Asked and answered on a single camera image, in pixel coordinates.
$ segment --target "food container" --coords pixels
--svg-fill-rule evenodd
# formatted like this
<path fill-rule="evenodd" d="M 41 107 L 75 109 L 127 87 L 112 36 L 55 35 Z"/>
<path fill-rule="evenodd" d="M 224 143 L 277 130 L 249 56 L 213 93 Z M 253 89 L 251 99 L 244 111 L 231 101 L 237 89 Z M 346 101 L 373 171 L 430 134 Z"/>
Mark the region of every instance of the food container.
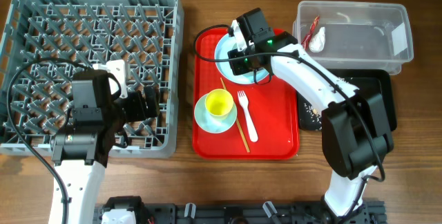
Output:
<path fill-rule="evenodd" d="M 400 4 L 302 1 L 293 24 L 299 42 L 318 15 L 314 35 L 325 27 L 325 47 L 307 52 L 325 68 L 382 69 L 395 75 L 413 59 L 410 22 Z"/>

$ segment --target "light blue saucer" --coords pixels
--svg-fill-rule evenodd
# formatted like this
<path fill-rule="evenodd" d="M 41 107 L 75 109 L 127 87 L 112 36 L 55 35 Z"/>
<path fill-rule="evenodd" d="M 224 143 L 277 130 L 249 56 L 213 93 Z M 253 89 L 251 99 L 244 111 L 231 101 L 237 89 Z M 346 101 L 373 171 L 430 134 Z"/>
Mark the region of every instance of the light blue saucer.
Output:
<path fill-rule="evenodd" d="M 233 103 L 233 108 L 227 118 L 223 120 L 216 120 L 206 109 L 206 97 L 207 94 L 202 96 L 195 105 L 194 117 L 198 126 L 208 133 L 214 134 L 223 133 L 229 130 L 233 124 L 235 124 L 236 116 L 238 114 L 235 103 Z"/>

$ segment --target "dish rack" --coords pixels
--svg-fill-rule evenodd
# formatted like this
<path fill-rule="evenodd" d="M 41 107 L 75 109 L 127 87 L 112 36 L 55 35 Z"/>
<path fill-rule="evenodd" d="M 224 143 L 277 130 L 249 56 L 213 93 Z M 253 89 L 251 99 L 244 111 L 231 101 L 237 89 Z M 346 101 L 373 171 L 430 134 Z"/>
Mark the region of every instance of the dish rack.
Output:
<path fill-rule="evenodd" d="M 70 64 L 40 63 L 22 73 L 12 89 L 15 123 L 8 121 L 6 93 L 22 64 L 42 57 L 130 65 L 129 91 L 153 85 L 160 114 L 124 126 L 131 143 L 109 155 L 166 158 L 177 137 L 177 73 L 184 11 L 180 0 L 12 0 L 0 43 L 0 153 L 29 156 L 11 125 L 43 156 L 51 156 L 50 137 L 73 105 L 70 82 L 79 70 Z"/>

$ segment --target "light blue plate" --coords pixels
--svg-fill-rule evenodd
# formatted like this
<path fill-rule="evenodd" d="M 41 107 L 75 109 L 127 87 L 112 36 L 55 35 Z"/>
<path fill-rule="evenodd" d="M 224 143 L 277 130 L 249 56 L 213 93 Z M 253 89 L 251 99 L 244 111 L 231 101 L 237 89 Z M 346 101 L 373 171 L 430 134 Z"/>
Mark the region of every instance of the light blue plate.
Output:
<path fill-rule="evenodd" d="M 236 48 L 235 37 L 229 37 L 226 34 L 221 38 L 215 48 L 215 59 L 228 59 L 227 52 Z M 238 84 L 253 84 L 253 72 L 245 73 L 244 75 L 233 75 L 232 69 L 228 62 L 217 62 L 216 67 L 226 79 Z M 265 69 L 256 72 L 256 81 L 259 82 L 269 75 Z"/>
<path fill-rule="evenodd" d="M 235 124 L 236 116 L 238 114 L 235 103 L 233 103 L 233 108 L 227 118 L 223 120 L 215 120 L 206 110 L 206 97 L 207 94 L 202 96 L 195 105 L 194 116 L 198 126 L 208 133 L 214 134 L 223 133 L 229 130 L 233 126 L 233 124 Z"/>

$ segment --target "wooden surface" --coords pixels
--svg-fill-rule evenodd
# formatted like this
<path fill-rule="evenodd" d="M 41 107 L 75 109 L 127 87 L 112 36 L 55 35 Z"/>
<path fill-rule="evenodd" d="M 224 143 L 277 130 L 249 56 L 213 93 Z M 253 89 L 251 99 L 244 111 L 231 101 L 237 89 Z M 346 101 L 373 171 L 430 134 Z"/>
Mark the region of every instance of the wooden surface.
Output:
<path fill-rule="evenodd" d="M 0 23 L 9 2 L 0 0 Z M 207 161 L 192 150 L 193 61 L 196 33 L 230 24 L 261 7 L 270 26 L 291 32 L 302 0 L 181 0 L 185 11 L 180 61 L 177 151 L 168 160 L 109 160 L 98 203 L 140 195 L 145 203 L 261 203 L 318 200 L 331 169 L 319 133 L 301 132 L 298 156 L 288 161 Z M 394 77 L 398 116 L 387 180 L 370 182 L 365 197 L 384 200 L 390 223 L 442 223 L 442 0 L 335 0 L 401 3 L 408 11 L 414 60 Z M 0 156 L 0 223 L 47 223 L 52 177 L 35 158 Z"/>

